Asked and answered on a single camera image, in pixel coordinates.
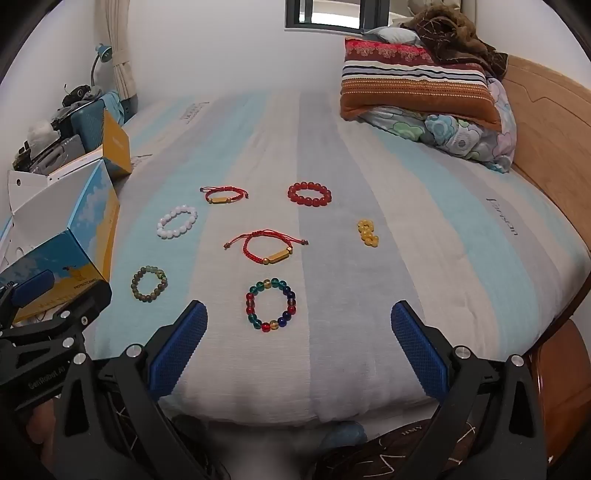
wooden headboard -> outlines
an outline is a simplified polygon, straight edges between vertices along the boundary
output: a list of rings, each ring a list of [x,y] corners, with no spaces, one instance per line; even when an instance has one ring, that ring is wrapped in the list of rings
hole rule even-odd
[[[591,91],[542,65],[509,57],[503,80],[517,121],[514,169],[542,190],[591,250]],[[591,275],[549,338],[591,288]]]

blue gripper pad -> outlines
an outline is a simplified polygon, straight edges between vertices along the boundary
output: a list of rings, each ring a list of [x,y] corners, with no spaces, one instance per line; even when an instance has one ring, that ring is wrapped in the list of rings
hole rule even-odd
[[[11,298],[12,305],[20,309],[29,305],[46,291],[50,291],[53,288],[54,282],[55,278],[50,270],[38,273],[33,278],[29,278],[25,283],[17,285],[14,288]]]
[[[185,312],[180,323],[176,323],[175,331],[150,365],[148,389],[154,401],[173,392],[205,330],[207,309],[203,303],[197,303],[189,312]]]
[[[394,305],[391,315],[392,331],[425,393],[442,403],[449,390],[447,367],[413,314],[401,302]]]

mattress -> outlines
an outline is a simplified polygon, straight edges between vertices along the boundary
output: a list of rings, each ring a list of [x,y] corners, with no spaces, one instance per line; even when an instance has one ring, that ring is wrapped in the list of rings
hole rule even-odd
[[[423,401],[390,325],[398,300],[452,345],[504,360],[533,345],[591,270],[572,225],[517,173],[345,122],[337,94],[168,100],[126,130],[135,168],[116,186],[113,299],[87,329],[87,349],[93,358],[119,355],[172,323],[190,300],[202,301],[207,331],[164,400],[194,416],[301,424]],[[291,202],[287,189],[297,181],[326,185],[333,201]],[[199,188],[212,185],[243,188],[249,199],[210,205]],[[194,206],[197,222],[162,240],[156,224],[177,205]],[[373,220],[377,248],[360,240],[362,218]],[[274,265],[249,260],[240,244],[224,249],[259,229],[309,245],[296,244]],[[259,238],[249,247],[265,256],[283,244]],[[169,282],[152,303],[130,288],[146,265],[162,268]],[[297,293],[297,314],[264,333],[248,321],[245,294],[272,277]],[[148,282],[140,291],[154,288]],[[284,309],[277,290],[256,298],[267,321]]]

brown blanket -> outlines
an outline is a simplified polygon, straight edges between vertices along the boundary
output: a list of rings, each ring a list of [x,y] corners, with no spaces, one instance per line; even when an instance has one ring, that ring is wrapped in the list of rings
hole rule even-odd
[[[447,5],[427,8],[404,24],[414,30],[440,64],[478,63],[497,79],[507,70],[507,54],[497,52],[476,36],[468,17]]]

curtain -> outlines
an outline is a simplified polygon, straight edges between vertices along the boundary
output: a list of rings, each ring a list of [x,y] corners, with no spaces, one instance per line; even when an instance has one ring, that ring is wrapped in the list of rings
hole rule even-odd
[[[129,0],[95,0],[95,23],[100,42],[113,47],[113,76],[121,100],[136,95],[127,46]]]

